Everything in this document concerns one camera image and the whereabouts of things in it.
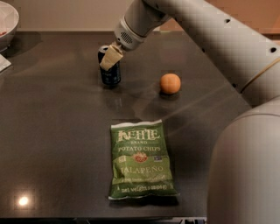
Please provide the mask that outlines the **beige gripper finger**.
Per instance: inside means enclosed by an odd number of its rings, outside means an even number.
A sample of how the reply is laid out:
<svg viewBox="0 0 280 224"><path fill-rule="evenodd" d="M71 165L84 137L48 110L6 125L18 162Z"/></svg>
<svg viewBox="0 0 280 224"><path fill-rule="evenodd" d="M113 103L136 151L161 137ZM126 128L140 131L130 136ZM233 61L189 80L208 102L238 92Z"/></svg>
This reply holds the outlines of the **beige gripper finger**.
<svg viewBox="0 0 280 224"><path fill-rule="evenodd" d="M105 71L112 68L117 62L119 62L123 57L122 45L117 42L113 42L108 46L105 54L101 60L100 66Z"/></svg>

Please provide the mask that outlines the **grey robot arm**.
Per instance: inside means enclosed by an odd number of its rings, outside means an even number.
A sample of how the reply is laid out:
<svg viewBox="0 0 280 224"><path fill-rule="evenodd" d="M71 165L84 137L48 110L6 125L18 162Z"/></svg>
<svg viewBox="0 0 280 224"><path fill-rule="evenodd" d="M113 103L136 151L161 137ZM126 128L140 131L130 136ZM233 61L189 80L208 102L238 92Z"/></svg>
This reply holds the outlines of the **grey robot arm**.
<svg viewBox="0 0 280 224"><path fill-rule="evenodd" d="M280 224L280 50L206 0L134 0L101 61L110 69L125 51L174 19L224 75L250 110L220 134L212 154L208 224Z"/></svg>

